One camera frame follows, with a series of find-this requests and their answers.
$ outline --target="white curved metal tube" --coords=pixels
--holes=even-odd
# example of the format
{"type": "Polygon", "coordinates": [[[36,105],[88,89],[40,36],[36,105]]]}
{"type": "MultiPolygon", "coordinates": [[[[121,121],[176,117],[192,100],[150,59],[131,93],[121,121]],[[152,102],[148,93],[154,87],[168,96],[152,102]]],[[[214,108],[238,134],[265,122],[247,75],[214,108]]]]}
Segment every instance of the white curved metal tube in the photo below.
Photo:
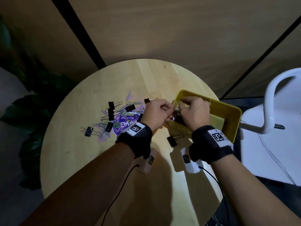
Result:
{"type": "Polygon", "coordinates": [[[263,102],[263,115],[264,115],[264,124],[262,127],[258,127],[251,124],[239,123],[239,127],[256,132],[258,134],[267,134],[273,130],[275,126],[275,117],[274,117],[274,94],[276,90],[276,86],[283,79],[296,76],[301,74],[301,68],[295,68],[283,72],[282,74],[275,77],[268,85],[265,91],[264,102],[263,102]]]}

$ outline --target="person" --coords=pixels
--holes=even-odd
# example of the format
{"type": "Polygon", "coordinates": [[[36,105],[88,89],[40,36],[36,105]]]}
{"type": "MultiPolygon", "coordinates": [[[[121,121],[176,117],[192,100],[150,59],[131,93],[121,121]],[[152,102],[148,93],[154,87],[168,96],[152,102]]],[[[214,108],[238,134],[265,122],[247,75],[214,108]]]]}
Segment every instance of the person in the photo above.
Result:
{"type": "MultiPolygon", "coordinates": [[[[202,147],[206,144],[201,142],[201,136],[196,135],[213,129],[209,126],[208,102],[198,97],[185,97],[179,103],[179,110],[185,124],[193,131],[194,157],[209,161],[243,225],[301,225],[301,220],[228,150],[202,147]]],[[[147,103],[140,123],[146,132],[152,133],[173,112],[173,105],[166,100],[152,100],[147,103]]],[[[95,225],[118,192],[134,159],[149,156],[151,137],[142,135],[140,144],[148,143],[140,148],[128,141],[131,138],[139,137],[126,133],[120,135],[115,145],[64,182],[21,225],[95,225]]]]}

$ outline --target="wooden wall panel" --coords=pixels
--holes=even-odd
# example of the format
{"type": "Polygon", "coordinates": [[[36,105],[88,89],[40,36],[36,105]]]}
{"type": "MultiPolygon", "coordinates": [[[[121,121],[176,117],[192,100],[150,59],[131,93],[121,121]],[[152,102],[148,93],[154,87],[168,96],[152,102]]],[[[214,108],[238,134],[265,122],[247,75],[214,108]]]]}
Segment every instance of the wooden wall panel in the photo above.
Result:
{"type": "Polygon", "coordinates": [[[301,0],[69,0],[107,65],[153,58],[222,96],[300,14],[301,0]]]}
{"type": "Polygon", "coordinates": [[[226,98],[264,96],[282,72],[301,67],[301,25],[288,35],[226,98]]]}
{"type": "Polygon", "coordinates": [[[51,0],[0,0],[0,14],[49,70],[77,82],[98,70],[51,0]]]}

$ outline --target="forearm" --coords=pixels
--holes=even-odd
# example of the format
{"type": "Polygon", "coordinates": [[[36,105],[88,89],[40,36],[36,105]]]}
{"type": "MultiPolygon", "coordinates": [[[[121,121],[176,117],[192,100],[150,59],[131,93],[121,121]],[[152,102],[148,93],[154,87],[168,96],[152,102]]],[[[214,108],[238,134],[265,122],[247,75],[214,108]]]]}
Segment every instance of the forearm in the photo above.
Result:
{"type": "Polygon", "coordinates": [[[22,225],[95,225],[134,157],[126,144],[115,144],[55,190],[22,225]]]}
{"type": "Polygon", "coordinates": [[[212,162],[211,167],[244,225],[301,224],[301,220],[235,156],[228,155],[212,162]]]}

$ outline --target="person's right arm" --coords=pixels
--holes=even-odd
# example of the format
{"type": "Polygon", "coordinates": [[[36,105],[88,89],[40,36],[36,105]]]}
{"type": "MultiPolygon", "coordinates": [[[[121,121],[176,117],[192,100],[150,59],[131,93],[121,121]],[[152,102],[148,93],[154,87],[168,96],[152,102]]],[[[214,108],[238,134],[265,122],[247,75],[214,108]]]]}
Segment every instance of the person's right arm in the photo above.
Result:
{"type": "MultiPolygon", "coordinates": [[[[198,97],[181,99],[179,109],[192,131],[209,125],[209,103],[198,97]]],[[[211,167],[223,192],[243,225],[301,225],[301,220],[272,194],[234,155],[212,162],[211,167]]]]}

